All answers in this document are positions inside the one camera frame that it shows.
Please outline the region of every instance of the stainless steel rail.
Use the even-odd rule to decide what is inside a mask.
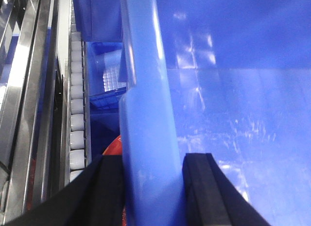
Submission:
[[[50,156],[52,147],[52,129],[54,112],[54,94],[57,68],[56,44],[59,0],[54,0],[51,25],[50,50],[47,64],[43,110],[41,116],[36,169],[34,179],[33,207],[44,202],[49,196],[48,182],[50,173]]]
[[[85,137],[86,137],[86,165],[89,165],[92,161],[91,150],[91,124],[90,124],[90,110],[89,110],[89,90],[88,90],[88,70],[86,64],[87,50],[83,43],[82,58],[83,58],[83,76],[84,76],[84,96],[85,96]]]
[[[18,0],[3,0],[0,8],[0,76],[11,44],[19,11]]]
[[[41,91],[42,80],[42,64],[45,53],[45,41],[48,30],[48,21],[50,13],[51,0],[41,0],[40,6],[33,7],[33,3],[39,0],[29,0],[25,18],[22,24],[19,41],[23,38],[25,29],[24,25],[28,25],[26,19],[31,22],[37,17],[35,26],[35,36],[32,49],[32,55],[28,63],[28,79],[25,85],[24,100],[21,108],[19,128],[17,131],[17,140],[14,150],[14,160],[11,170],[11,178],[7,195],[4,222],[9,222],[20,216],[26,210],[26,202],[29,191],[29,176],[32,165],[32,157],[35,146],[35,132],[37,128],[37,111],[39,104],[39,96]]]
[[[69,55],[62,76],[56,54],[59,0],[0,0],[0,4],[0,77],[14,27],[17,24],[20,28],[0,108],[2,224],[38,206],[69,183],[71,59]],[[84,56],[82,59],[88,165],[90,112],[86,60]]]

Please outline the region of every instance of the white roller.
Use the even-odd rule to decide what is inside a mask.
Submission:
[[[75,85],[71,86],[71,99],[83,99],[83,86]]]
[[[75,18],[75,16],[71,16],[71,23],[72,23],[72,24],[75,24],[75,23],[76,23],[76,18]]]
[[[72,73],[71,74],[71,85],[83,85],[82,73]]]
[[[84,113],[82,99],[71,100],[70,106],[71,106],[71,114],[83,114]]]
[[[81,51],[71,51],[71,60],[73,62],[81,61]]]
[[[84,130],[84,115],[75,114],[71,116],[71,130]]]
[[[82,61],[71,62],[72,73],[82,73]]]
[[[83,149],[84,145],[84,131],[73,131],[70,133],[70,147],[73,150]]]
[[[71,42],[71,50],[72,51],[80,51],[82,50],[80,41],[72,41]]]
[[[81,33],[80,32],[71,33],[71,41],[81,41]]]
[[[70,182],[72,182],[74,179],[76,179],[76,177],[78,175],[80,175],[80,173],[82,173],[83,170],[76,170],[76,171],[72,171],[70,172]]]
[[[71,25],[71,31],[72,32],[76,32],[77,31],[77,27],[76,27],[75,23]]]
[[[84,149],[69,152],[70,169],[83,169],[85,167],[84,160]]]

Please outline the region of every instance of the blue surface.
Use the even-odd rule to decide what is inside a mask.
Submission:
[[[272,225],[311,225],[311,0],[121,2],[129,226],[182,225],[187,152],[212,152]]]
[[[120,42],[120,0],[73,0],[83,41]]]
[[[128,91],[120,101],[129,226],[185,225],[183,180],[156,0],[121,0]]]

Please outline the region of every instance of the blue plastic crate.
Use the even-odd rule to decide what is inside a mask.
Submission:
[[[311,0],[121,0],[130,226],[185,225],[181,161],[211,152],[274,226],[311,216]]]
[[[120,0],[73,0],[83,41],[121,42]]]

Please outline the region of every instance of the red object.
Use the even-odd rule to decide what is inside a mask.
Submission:
[[[119,135],[113,142],[107,147],[103,155],[113,156],[113,155],[122,155],[122,141],[121,135]]]

